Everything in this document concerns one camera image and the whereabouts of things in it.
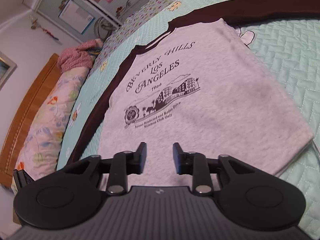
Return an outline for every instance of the bed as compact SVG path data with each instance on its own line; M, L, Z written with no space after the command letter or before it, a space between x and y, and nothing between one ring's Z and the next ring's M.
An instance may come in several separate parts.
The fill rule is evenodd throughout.
M168 28L167 23L172 19L222 1L225 0L169 0L164 8L159 8L161 11L158 14L150 14L147 17L149 19L153 16L150 20L143 20L141 24L137 22L137 25L130 29L130 26L136 24L136 22L132 24L132 18L130 17L127 20L127 26L123 26L106 40L103 50L96 59L94 67L74 105L73 113L77 112L77 118L74 122L69 123L66 130L57 169L66 165L89 114L113 80L119 65L131 49L136 44L148 44L165 32ZM138 15L135 14L133 18L138 19ZM255 25L240 26L240 29L241 33L247 30L255 33L255 38L248 47L293 97L315 134L315 142L320 144L320 134L318 132L320 124L320 92L318 92L320 80L316 75L320 66L320 58L318 57L320 21L318 19L279 19ZM295 50L290 50L293 43ZM16 133L16 130L17 128L12 128L12 133ZM102 124L97 128L93 138L81 154L81 158L97 153L101 130ZM0 167L1 172L6 169L6 183L9 181L11 183L12 166L12 170L9 167ZM318 239L320 237L320 168L316 147L310 145L306 148L299 159L281 175L281 179L297 186L304 193L307 208L300 227L311 237Z
M13 170L30 125L61 76L57 60L58 55L53 54L41 70L23 98L7 133L0 155L0 183L7 188L11 187Z

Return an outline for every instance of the printed graphic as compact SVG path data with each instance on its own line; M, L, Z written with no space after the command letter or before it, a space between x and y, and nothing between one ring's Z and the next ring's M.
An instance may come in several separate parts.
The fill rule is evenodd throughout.
M39 164L45 160L45 157L42 156L41 153L36 153L33 155L32 161L36 164Z
M175 9L178 9L180 5L181 5L181 2L180 2L180 1L174 2L174 4L172 4L172 5L170 6L169 11L172 12L172 11L174 11Z
M122 21L122 16L130 9L132 8L133 6L135 6L135 4L132 4L131 3L131 0L127 0L126 4L125 4L125 7L123 6L120 6L117 8L116 10L116 18L117 19L120 19Z
M69 120L69 125L68 127L72 127L73 126L73 123L76 121L79 113L80 113L80 110L81 110L81 102L80 104L77 106L76 110L73 112L73 114L71 115L71 118Z
M236 33L239 35L242 42L248 46L252 43L254 39L254 32L252 31L246 31L243 34L241 33L241 28L239 26L235 27Z
M100 72L104 71L104 69L106 68L107 64L108 64L108 60L106 59L104 61L104 63L101 65L101 67L100 67Z
M24 162L19 162L19 164L17 166L17 170L18 171L24 170Z
M55 96L53 98L50 99L50 101L47 103L47 105L55 105L58 101L58 97Z
M132 123L141 122L150 116L159 113L178 98L188 96L200 90L198 83L199 79L192 77L186 78L188 76L190 76L190 74L178 76L160 93L157 91L147 98L136 101L134 105L129 106L125 110L125 128ZM172 88L173 86L171 85L178 82L182 83L179 86Z

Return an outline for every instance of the pillow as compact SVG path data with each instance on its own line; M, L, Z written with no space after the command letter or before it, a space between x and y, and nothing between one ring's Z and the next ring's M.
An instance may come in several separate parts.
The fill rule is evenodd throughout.
M24 169L34 180L55 172L62 138L88 72L87 67L76 67L61 75L30 126L17 170ZM14 179L11 188L17 193Z

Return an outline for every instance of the wooden bed frame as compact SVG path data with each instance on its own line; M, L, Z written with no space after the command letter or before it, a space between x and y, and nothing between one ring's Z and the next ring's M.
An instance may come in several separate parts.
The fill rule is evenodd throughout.
M53 54L22 100L7 133L0 154L0 184L11 187L13 170L31 123L42 103L60 78L58 55Z

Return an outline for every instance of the window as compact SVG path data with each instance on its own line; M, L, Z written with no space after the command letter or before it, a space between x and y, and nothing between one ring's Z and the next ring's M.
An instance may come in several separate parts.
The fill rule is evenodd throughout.
M0 89L8 80L17 65L0 52Z

